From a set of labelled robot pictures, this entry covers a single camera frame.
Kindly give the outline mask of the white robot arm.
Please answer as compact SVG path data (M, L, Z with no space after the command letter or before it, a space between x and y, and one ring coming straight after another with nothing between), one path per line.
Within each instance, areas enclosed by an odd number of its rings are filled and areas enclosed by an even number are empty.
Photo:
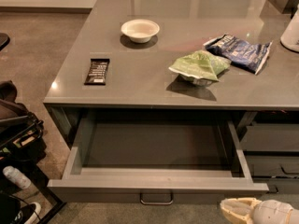
M299 5L280 41L287 49L299 49ZM277 200L224 199L221 211L232 224L299 224L299 210Z

